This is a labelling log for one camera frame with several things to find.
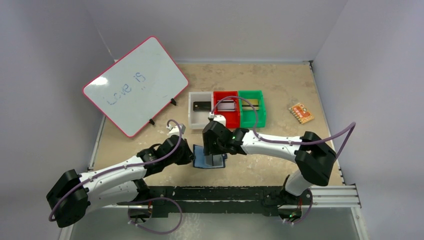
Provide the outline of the blue leather card holder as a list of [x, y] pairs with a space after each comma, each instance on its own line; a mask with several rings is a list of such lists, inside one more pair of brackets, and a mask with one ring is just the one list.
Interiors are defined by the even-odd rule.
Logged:
[[198, 169], [220, 169], [226, 167], [226, 159], [228, 155], [204, 155], [204, 147], [201, 145], [193, 145], [193, 153], [195, 159], [193, 160], [193, 167]]

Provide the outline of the white plastic bin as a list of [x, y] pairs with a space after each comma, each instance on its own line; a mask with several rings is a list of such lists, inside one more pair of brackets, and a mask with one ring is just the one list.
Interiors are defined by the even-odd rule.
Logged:
[[211, 101], [213, 107], [213, 92], [189, 92], [188, 93], [188, 125], [192, 130], [202, 130], [209, 123], [208, 111], [193, 111], [193, 102]]

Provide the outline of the red plastic bin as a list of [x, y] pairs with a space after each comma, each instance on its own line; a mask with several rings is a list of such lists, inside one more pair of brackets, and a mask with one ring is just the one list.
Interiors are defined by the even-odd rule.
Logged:
[[[213, 106], [223, 98], [228, 96], [238, 96], [237, 91], [214, 91], [213, 92]], [[215, 115], [223, 115], [226, 118], [226, 127], [229, 129], [236, 129], [241, 126], [241, 113], [240, 113], [240, 100], [238, 98], [230, 97], [225, 100], [235, 101], [235, 111], [218, 111], [217, 107], [214, 109]]]

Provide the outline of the green plastic bin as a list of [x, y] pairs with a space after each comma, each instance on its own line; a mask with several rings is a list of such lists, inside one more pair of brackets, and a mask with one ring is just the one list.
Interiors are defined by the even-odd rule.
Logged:
[[[240, 90], [238, 96], [244, 99], [258, 99], [259, 110], [256, 110], [258, 123], [257, 128], [264, 128], [267, 123], [267, 110], [265, 106], [264, 96], [261, 90]], [[252, 128], [256, 123], [256, 116], [254, 110], [242, 110], [242, 100], [239, 103], [240, 106], [240, 127], [241, 128]]]

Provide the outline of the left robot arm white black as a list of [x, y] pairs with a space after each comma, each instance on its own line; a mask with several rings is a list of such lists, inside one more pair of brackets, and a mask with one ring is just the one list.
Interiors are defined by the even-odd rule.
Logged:
[[84, 173], [68, 170], [46, 196], [51, 208], [48, 219], [64, 228], [104, 206], [129, 202], [142, 205], [153, 196], [146, 177], [172, 164], [190, 164], [194, 159], [187, 140], [172, 135], [113, 166]]

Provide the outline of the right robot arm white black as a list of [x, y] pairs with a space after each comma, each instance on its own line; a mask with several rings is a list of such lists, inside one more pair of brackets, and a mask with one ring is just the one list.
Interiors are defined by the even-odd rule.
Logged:
[[294, 203], [309, 187], [325, 187], [336, 161], [336, 152], [317, 134], [306, 131], [302, 136], [259, 135], [247, 128], [230, 130], [210, 121], [202, 130], [203, 152], [208, 155], [265, 155], [293, 162], [298, 169], [284, 182], [280, 196]]

